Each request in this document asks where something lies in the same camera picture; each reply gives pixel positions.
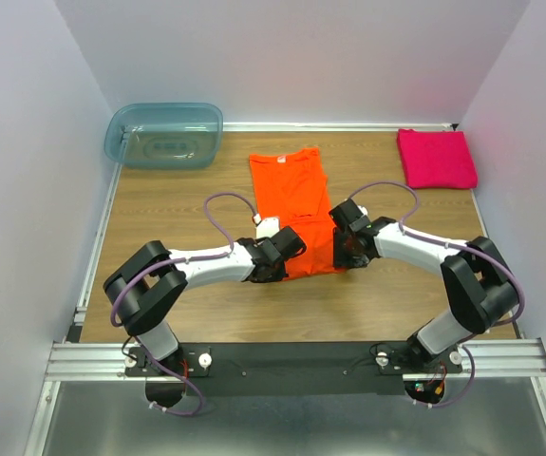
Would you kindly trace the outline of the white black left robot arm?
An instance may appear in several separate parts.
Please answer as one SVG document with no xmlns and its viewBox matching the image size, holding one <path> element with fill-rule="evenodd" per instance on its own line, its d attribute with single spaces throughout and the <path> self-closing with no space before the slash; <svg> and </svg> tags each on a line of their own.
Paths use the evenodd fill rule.
<svg viewBox="0 0 546 456">
<path fill-rule="evenodd" d="M 227 239 L 225 246 L 197 251 L 150 241 L 104 282 L 112 325 L 141 343 L 155 373 L 170 374 L 180 363 L 181 344 L 166 316 L 183 292 L 219 282 L 279 282 L 289 276 L 286 263 L 307 251 L 291 227 L 270 237 Z"/>
</svg>

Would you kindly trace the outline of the orange t shirt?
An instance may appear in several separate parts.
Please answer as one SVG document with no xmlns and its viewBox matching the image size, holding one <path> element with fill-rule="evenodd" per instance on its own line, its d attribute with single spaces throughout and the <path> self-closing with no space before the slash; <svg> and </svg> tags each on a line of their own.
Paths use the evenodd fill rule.
<svg viewBox="0 0 546 456">
<path fill-rule="evenodd" d="M 306 251 L 286 262 L 289 279 L 338 274 L 333 267 L 334 222 L 328 176 L 317 147 L 292 154 L 249 158 L 257 210 L 262 218 L 279 218 L 306 245 Z"/>
</svg>

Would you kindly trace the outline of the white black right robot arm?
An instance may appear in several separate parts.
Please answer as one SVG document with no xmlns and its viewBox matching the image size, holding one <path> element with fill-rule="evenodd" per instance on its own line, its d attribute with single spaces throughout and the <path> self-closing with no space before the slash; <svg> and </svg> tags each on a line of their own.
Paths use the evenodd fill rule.
<svg viewBox="0 0 546 456">
<path fill-rule="evenodd" d="M 366 268 L 374 259 L 396 259 L 442 278 L 449 309 L 396 348 L 388 342 L 377 344 L 374 355 L 383 369 L 429 371 L 441 354 L 523 307 L 523 291 L 487 237 L 454 240 L 409 229 L 394 218 L 372 220 L 353 199 L 335 206 L 329 216 L 334 223 L 335 268 Z"/>
</svg>

